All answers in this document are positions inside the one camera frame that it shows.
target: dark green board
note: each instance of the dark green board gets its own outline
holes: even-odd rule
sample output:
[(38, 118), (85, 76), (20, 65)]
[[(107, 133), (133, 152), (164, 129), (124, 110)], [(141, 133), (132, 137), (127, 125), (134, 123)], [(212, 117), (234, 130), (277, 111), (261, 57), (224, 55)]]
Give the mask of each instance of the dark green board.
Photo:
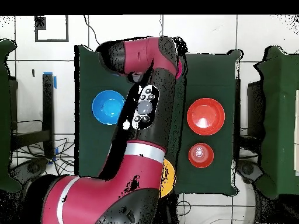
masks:
[[(80, 105), (79, 105), (79, 174), (97, 176), (106, 160), (115, 125), (103, 125), (92, 114), (92, 100), (103, 90), (118, 91), (126, 98), (131, 85), (126, 78), (112, 75), (100, 64), (98, 54), (80, 46)], [(187, 100), (186, 109), (201, 97), (218, 100), (226, 114), (222, 129), (204, 137), (192, 133), (184, 120), (182, 147), (177, 164), (175, 192), (180, 193), (236, 193), (231, 186), (232, 133), (235, 100), (235, 63), (240, 51), (230, 55), (186, 54)], [(180, 140), (180, 124), (185, 80), (176, 85), (172, 125), (166, 158), (175, 165)], [(186, 155), (196, 142), (209, 144), (215, 153), (213, 164), (206, 169), (195, 169)]]
[(79, 175), (96, 177), (107, 158), (116, 125), (101, 124), (92, 113), (98, 93), (115, 90), (124, 98), (132, 84), (105, 70), (97, 52), (79, 46)]
[(264, 175), (257, 188), (268, 198), (299, 194), (299, 177), (294, 171), (294, 129), (296, 90), (299, 89), (299, 55), (286, 54), (281, 47), (269, 47), (265, 60), (257, 65), (263, 76), (266, 99), (265, 138), (261, 167)]
[[(231, 185), (231, 165), (235, 65), (241, 58), (241, 51), (236, 50), (229, 55), (186, 54), (186, 58), (186, 103), (175, 192), (234, 195), (237, 191)], [(211, 136), (195, 134), (186, 120), (186, 113), (191, 104), (204, 97), (217, 100), (225, 111), (224, 125)], [(204, 169), (194, 167), (188, 160), (189, 149), (199, 142), (210, 145), (214, 151), (212, 164)]]
[(11, 163), (11, 97), (7, 56), (16, 48), (11, 40), (0, 40), (0, 189), (15, 193), (22, 189), (19, 182), (9, 177)]

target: red bowl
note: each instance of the red bowl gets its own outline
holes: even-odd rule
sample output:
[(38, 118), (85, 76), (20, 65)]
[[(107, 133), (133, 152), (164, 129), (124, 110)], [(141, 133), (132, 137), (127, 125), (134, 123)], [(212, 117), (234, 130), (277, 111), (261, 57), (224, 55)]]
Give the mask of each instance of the red bowl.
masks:
[(222, 105), (213, 99), (202, 98), (193, 102), (187, 112), (187, 122), (192, 131), (208, 136), (221, 129), (225, 120)]
[(205, 168), (211, 165), (214, 159), (214, 152), (207, 144), (197, 143), (189, 150), (188, 158), (193, 166)]

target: black cable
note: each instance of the black cable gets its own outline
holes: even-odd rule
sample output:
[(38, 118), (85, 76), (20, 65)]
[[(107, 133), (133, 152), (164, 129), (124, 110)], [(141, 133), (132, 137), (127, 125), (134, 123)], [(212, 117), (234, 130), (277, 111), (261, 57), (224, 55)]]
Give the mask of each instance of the black cable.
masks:
[(254, 157), (258, 157), (258, 155), (243, 156), (243, 157), (240, 157), (239, 160), (241, 160), (241, 159), (248, 159), (248, 158), (254, 158)]
[(58, 172), (57, 172), (57, 174), (58, 175), (61, 175), (61, 173), (63, 172), (63, 171), (66, 171), (66, 172), (69, 172), (69, 173), (73, 173), (74, 171), (68, 171), (66, 168), (67, 168), (67, 166), (72, 166), (72, 167), (74, 167), (74, 165), (72, 165), (72, 164), (66, 164), (66, 166), (63, 168), (62, 166), (63, 166), (63, 164), (61, 164), (61, 165), (58, 165), (57, 163), (56, 163), (56, 161), (54, 162), (54, 164), (55, 164), (55, 166), (58, 166), (59, 167), (59, 169), (58, 169)]
[(160, 36), (160, 34), (162, 33), (162, 22), (161, 22), (161, 18), (162, 18), (162, 15), (160, 15), (160, 20), (159, 20), (159, 22), (160, 22), (160, 24), (161, 24), (161, 31), (159, 32), (159, 36)]
[(27, 123), (27, 122), (41, 122), (42, 123), (42, 120), (26, 120), (26, 121), (18, 121), (17, 123)]
[[(58, 164), (56, 163), (56, 161), (58, 161), (58, 160), (53, 161), (53, 158), (49, 160), (49, 161), (51, 161), (51, 162), (54, 163), (54, 165), (55, 165), (55, 169), (56, 169), (56, 172), (57, 172), (58, 175), (61, 175), (61, 173), (60, 173), (60, 169), (62, 169), (62, 172), (63, 172), (63, 171), (66, 171), (66, 172), (69, 172), (69, 173), (74, 172), (74, 171), (69, 171), (69, 170), (66, 169), (67, 166), (72, 166), (72, 167), (74, 167), (74, 165), (72, 164), (72, 163), (74, 163), (74, 161), (71, 161), (71, 160), (64, 160), (64, 159), (63, 159), (63, 158), (71, 158), (71, 157), (72, 157), (72, 156), (70, 156), (70, 155), (68, 155), (68, 154), (64, 154), (64, 152), (65, 152), (67, 149), (69, 149), (71, 146), (73, 146), (74, 143), (70, 143), (70, 142), (68, 142), (68, 138), (58, 139), (58, 140), (54, 140), (54, 141), (62, 141), (62, 140), (65, 140), (65, 142), (64, 142), (63, 144), (61, 144), (61, 145), (55, 147), (55, 149), (57, 149), (57, 148), (59, 148), (60, 146), (63, 145), (63, 149), (62, 149), (62, 151), (61, 151), (60, 153), (55, 154), (55, 156), (53, 157), (53, 158), (56, 158), (56, 157), (59, 155), (58, 160), (62, 160), (62, 162), (63, 162), (62, 165), (61, 165), (61, 166), (58, 165)], [(66, 149), (66, 148), (65, 148), (66, 144), (72, 144), (72, 145), (70, 145), (70, 146)], [(36, 149), (40, 149), (41, 151), (44, 151), (44, 150), (41, 148), (40, 145), (38, 145), (38, 144), (36, 144), (36, 145), (39, 146), (39, 147), (35, 147), (35, 146), (32, 146), (32, 145), (31, 145), (31, 147), (36, 148)], [(20, 152), (21, 152), (21, 153), (28, 154), (28, 155), (32, 155), (33, 157), (38, 157), (38, 158), (44, 158), (44, 157), (45, 157), (45, 156), (43, 156), (43, 155), (38, 155), (38, 154), (36, 154), (36, 153), (33, 153), (33, 152), (31, 151), (31, 149), (29, 148), (29, 146), (27, 146), (27, 148), (28, 148), (28, 152), (27, 152), (26, 150), (22, 149), (22, 148), (21, 148), (21, 150), (22, 150), (23, 152), (21, 152), (21, 151), (20, 151)], [(32, 159), (32, 157), (27, 157), (27, 156), (13, 156), (13, 157), (19, 157), (19, 158), (25, 158), (25, 159)]]
[(93, 33), (95, 34), (95, 39), (96, 39), (96, 32), (94, 31), (94, 29), (90, 25), (88, 25), (85, 15), (83, 15), (83, 16), (84, 16), (84, 20), (85, 20), (86, 25), (93, 31)]
[(185, 215), (187, 215), (187, 214), (191, 211), (191, 204), (190, 204), (189, 202), (185, 201), (185, 200), (182, 200), (182, 201), (178, 202), (176, 206), (178, 206), (181, 202), (186, 202), (187, 204), (189, 204), (190, 209), (189, 209), (188, 212), (185, 212), (184, 214), (178, 215), (178, 217), (180, 217), (180, 216), (185, 216)]

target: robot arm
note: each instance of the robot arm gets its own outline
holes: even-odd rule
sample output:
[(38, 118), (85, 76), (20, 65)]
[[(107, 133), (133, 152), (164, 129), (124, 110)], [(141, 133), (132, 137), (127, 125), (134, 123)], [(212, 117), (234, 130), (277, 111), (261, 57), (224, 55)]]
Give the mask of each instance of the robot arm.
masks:
[[(110, 41), (97, 51), (112, 72), (144, 74), (144, 78), (129, 91), (99, 178), (43, 176), (29, 187), (24, 214), (30, 215), (26, 208), (39, 198), (39, 224), (152, 224), (154, 220), (171, 126), (175, 46), (171, 38), (150, 37)], [(105, 178), (111, 167), (115, 174)]]

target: white tile wall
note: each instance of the white tile wall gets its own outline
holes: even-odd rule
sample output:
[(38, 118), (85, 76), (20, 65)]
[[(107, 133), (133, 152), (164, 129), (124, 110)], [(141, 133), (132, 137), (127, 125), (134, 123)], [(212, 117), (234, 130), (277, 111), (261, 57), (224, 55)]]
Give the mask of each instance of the white tile wall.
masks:
[[(0, 39), (15, 40), (15, 17), (0, 16)], [(15, 51), (12, 51), (8, 60), (15, 60)]]
[[(94, 29), (99, 43), (134, 37), (158, 37), (161, 31), (160, 15), (91, 15), (89, 16), (89, 25)], [(92, 30), (89, 31), (89, 39), (90, 48), (95, 50), (99, 44), (96, 42)]]
[[(63, 38), (63, 19), (64, 16), (48, 16), (47, 30), (39, 31), (40, 39)], [(86, 16), (86, 20), (89, 20), (100, 43), (137, 36), (159, 36), (162, 21), (160, 15)], [(287, 16), (279, 19), (270, 15), (164, 15), (164, 35), (181, 36), (190, 53), (216, 54), (235, 48), (243, 50), (244, 57), (240, 64), (241, 127), (248, 126), (248, 83), (260, 79), (253, 65), (261, 61), (269, 45), (280, 45), (288, 53), (296, 52), (299, 49), (297, 27), (297, 22)], [(61, 60), (74, 60), (76, 44), (89, 45), (95, 50), (98, 43), (93, 31), (88, 30), (83, 16), (69, 16), (68, 43), (36, 43), (33, 16), (0, 16), (0, 39), (14, 40), (15, 29), (18, 45), (16, 71), (14, 52), (8, 58), (8, 67), (11, 75), (16, 75), (19, 81), (19, 121), (41, 120), (42, 74), (52, 72), (57, 76), (57, 89), (54, 89), (55, 133), (74, 133), (74, 63)], [(19, 124), (19, 131), (23, 132), (40, 128), (39, 122)], [(68, 145), (74, 141), (72, 135), (55, 136), (56, 139), (63, 137), (69, 138)], [(74, 147), (66, 153), (73, 156)], [(55, 167), (49, 165), (47, 172), (56, 174)], [(236, 175), (235, 185), (240, 192), (233, 200), (223, 195), (185, 194), (186, 202), (178, 206), (180, 224), (252, 224), (255, 211), (253, 188), (244, 184), (239, 175)]]
[(236, 45), (236, 15), (164, 15), (164, 35), (180, 36), (190, 53), (227, 53)]
[(255, 221), (255, 207), (234, 207), (232, 224), (253, 224)]
[(244, 51), (242, 60), (261, 61), (268, 46), (295, 53), (299, 49), (298, 27), (295, 15), (238, 15), (237, 48)]
[[(55, 33), (65, 24), (61, 16), (46, 19), (47, 26), (55, 26)], [(83, 16), (69, 16), (69, 42), (35, 42), (34, 16), (16, 17), (16, 52), (17, 60), (74, 60), (74, 45), (88, 45), (88, 27)], [(57, 38), (57, 35), (47, 33), (47, 38)]]
[(54, 89), (54, 132), (75, 132), (75, 86), (73, 62), (17, 61), (18, 121), (41, 120), (43, 114), (43, 73), (57, 78)]

